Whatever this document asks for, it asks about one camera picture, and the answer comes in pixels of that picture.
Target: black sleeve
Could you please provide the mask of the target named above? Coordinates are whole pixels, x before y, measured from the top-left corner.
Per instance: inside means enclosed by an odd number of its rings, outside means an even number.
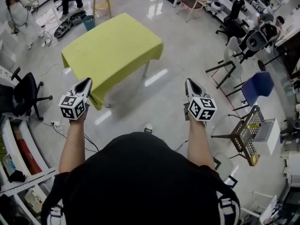
[[[230,197],[232,200],[236,201],[236,203],[240,206],[239,199],[236,196],[235,192],[222,181],[217,171],[212,170],[206,165],[200,166],[199,169],[202,170],[205,174],[207,174],[209,178],[211,178],[211,181],[213,183],[212,185],[217,191],[219,191],[227,197]]]
[[[62,199],[65,181],[69,175],[69,172],[63,172],[56,175],[50,194],[47,196],[43,203],[41,212],[42,225],[47,225],[47,218],[52,207]]]

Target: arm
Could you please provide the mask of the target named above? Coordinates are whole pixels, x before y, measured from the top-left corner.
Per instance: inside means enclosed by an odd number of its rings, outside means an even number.
[[[19,1],[24,7],[34,7],[34,5],[28,0],[19,0]]]
[[[71,122],[67,140],[60,157],[59,173],[70,172],[85,162],[83,124],[86,112]]]
[[[190,120],[187,148],[188,160],[198,166],[207,165],[212,170],[215,170],[203,123],[196,121],[190,113],[188,113],[188,117]]]

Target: cable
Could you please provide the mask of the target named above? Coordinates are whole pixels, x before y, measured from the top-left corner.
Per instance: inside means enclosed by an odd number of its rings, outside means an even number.
[[[45,46],[50,46],[51,43],[52,43],[52,41],[53,41],[53,37],[52,37],[52,35],[48,31],[44,31],[44,32],[48,33],[49,36],[50,36],[50,37],[46,37],[46,39],[45,39]]]
[[[59,133],[58,131],[56,131],[55,130],[55,128],[54,128],[54,126],[52,126],[52,128],[53,128],[53,130],[56,132],[56,133],[58,133],[59,135],[62,135],[63,137],[65,137],[65,138],[67,138],[66,136],[64,136],[63,134],[61,134],[61,133]],[[87,149],[87,148],[84,148],[84,149],[86,149],[87,151],[91,151],[91,152],[95,152],[95,153],[97,153],[96,151],[93,151],[93,150],[90,150],[90,149]]]
[[[182,145],[180,145],[179,148],[178,148],[178,149],[175,149],[174,151],[175,151],[175,152],[178,152],[178,151],[180,150],[180,148],[182,147]]]
[[[36,121],[38,121],[38,122],[41,122],[41,123],[43,123],[43,124],[45,124],[45,125],[47,125],[47,126],[52,127],[51,125],[49,125],[49,124],[47,124],[47,123],[44,123],[44,122],[40,121],[40,120],[37,119],[37,118],[31,117],[31,116],[28,116],[28,117],[33,118],[34,120],[36,120]]]
[[[60,79],[59,79],[59,82],[58,82],[58,85],[57,85],[57,101],[59,102],[59,95],[58,95],[58,93],[59,93],[59,88],[60,88],[60,80],[61,80],[61,75],[62,75],[62,71],[63,71],[63,66],[60,63],[54,63],[51,67],[49,67],[49,69],[45,73],[40,74],[39,76],[43,76],[43,75],[47,74],[50,71],[50,69],[52,67],[54,67],[55,65],[60,65],[60,67],[61,67]]]
[[[91,144],[93,144],[95,146],[95,148],[97,149],[97,151],[99,151],[98,147],[95,145],[95,143],[92,142],[92,140],[86,135],[84,134],[84,137],[86,138],[86,140],[88,140]]]

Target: trash bin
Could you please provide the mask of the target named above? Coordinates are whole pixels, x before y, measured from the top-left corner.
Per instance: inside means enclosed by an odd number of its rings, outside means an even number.
[[[83,23],[87,31],[93,29],[96,26],[95,17],[93,15],[88,15],[83,19]]]

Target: floor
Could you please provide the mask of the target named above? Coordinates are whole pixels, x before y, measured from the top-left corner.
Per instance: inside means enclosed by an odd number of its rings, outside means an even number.
[[[83,0],[88,14],[92,13],[92,0]],[[220,22],[206,11],[200,17],[185,22],[186,12],[176,15],[176,10],[166,0],[111,0],[112,14],[116,16],[128,13],[148,29],[157,34],[164,42],[164,51],[160,60],[150,63],[148,77],[142,78],[143,67],[117,84],[108,94],[110,108],[101,111],[90,107],[85,122],[85,133],[99,147],[105,147],[113,138],[134,132],[142,131],[145,123],[154,126],[154,135],[163,139],[173,150],[188,139],[188,122],[184,120],[183,105],[184,82],[191,77],[202,84],[207,92],[215,99],[218,107],[217,114],[206,127],[210,148],[213,154],[223,152],[227,156],[235,155],[236,149],[227,139],[211,138],[211,135],[228,134],[236,126],[238,119],[228,117],[233,106],[241,106],[242,95],[236,93],[230,96],[230,102],[224,94],[233,90],[240,80],[228,80],[222,86],[222,91],[216,89],[216,83],[221,81],[225,70],[220,69],[213,78],[213,73],[206,74],[205,70],[215,67],[223,59],[226,38],[215,34]],[[53,35],[58,25],[60,13],[54,8],[52,1],[48,2],[34,14],[39,24],[46,24],[46,31]],[[108,13],[97,11],[96,23],[103,23],[108,19]],[[70,42],[86,32],[83,24],[73,28],[60,42],[49,47],[43,46],[44,40],[38,39],[33,48],[28,51],[25,46],[19,49],[18,62],[14,69],[21,67],[21,76],[32,72],[37,81],[44,81],[45,85],[40,96],[53,95],[52,101],[43,101],[38,104],[44,122],[59,121],[65,124],[60,132],[67,132],[68,121],[60,117],[58,98],[66,94],[76,78],[70,69],[62,67],[61,50]],[[256,60],[249,59],[243,63],[244,73],[241,77],[245,81],[259,71]],[[149,86],[145,86],[147,79],[156,74],[163,74]],[[269,97],[261,97],[257,101],[265,118],[277,118],[281,126],[285,113],[280,103],[277,90],[274,89]],[[246,109],[240,110],[239,115],[246,114]],[[38,147],[49,164],[57,166],[63,148],[64,140],[51,127],[33,119],[30,128]],[[86,142],[86,148],[94,150]],[[235,192],[242,206],[248,209],[265,205],[267,199],[258,199],[252,191],[256,190],[267,194],[279,195],[285,185],[282,178],[284,162],[279,157],[280,144],[272,157],[263,157],[255,167],[250,167],[242,157],[235,157],[232,162],[238,166],[234,177],[239,181]],[[179,153],[186,156],[187,144],[183,145]],[[93,152],[86,151],[86,157]]]

